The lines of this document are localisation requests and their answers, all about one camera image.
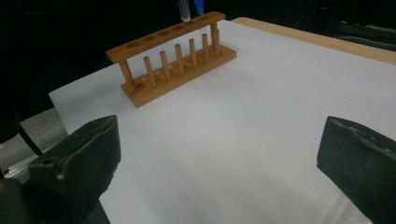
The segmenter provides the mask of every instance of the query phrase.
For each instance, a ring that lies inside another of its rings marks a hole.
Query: rack hole
[[[149,42],[149,41],[152,41],[153,39],[155,39],[155,37],[154,37],[154,36],[152,36],[152,35],[149,35],[149,36],[147,36],[147,37],[143,38],[143,41],[145,41],[145,42]]]
[[[132,42],[127,45],[127,47],[130,49],[136,48],[137,46],[139,46],[139,43],[137,43],[137,42]]]

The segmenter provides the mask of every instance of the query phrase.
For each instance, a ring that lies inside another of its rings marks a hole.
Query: test tube rack
[[[108,50],[107,57],[111,62],[120,65],[125,78],[125,83],[121,85],[121,88],[132,103],[136,107],[144,105],[235,58],[236,51],[219,42],[217,22],[224,19],[224,14],[213,11],[206,13],[204,17],[182,22]],[[169,63],[166,52],[163,50],[160,52],[163,66],[155,70],[151,66],[149,56],[145,56],[143,60],[147,73],[133,78],[127,62],[128,58],[208,25],[210,25],[211,45],[208,44],[207,34],[202,34],[203,47],[198,50],[195,50],[194,39],[190,39],[190,54],[183,57],[181,46],[176,44],[177,59]]]

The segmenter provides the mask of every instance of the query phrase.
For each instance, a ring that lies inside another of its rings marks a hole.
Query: table
[[[122,160],[100,199],[111,223],[364,219],[316,167],[318,145],[328,116],[396,139],[396,66],[236,22],[219,30],[236,59],[138,109],[117,64],[49,94],[69,133],[119,119]],[[133,57],[133,73],[198,35]]]

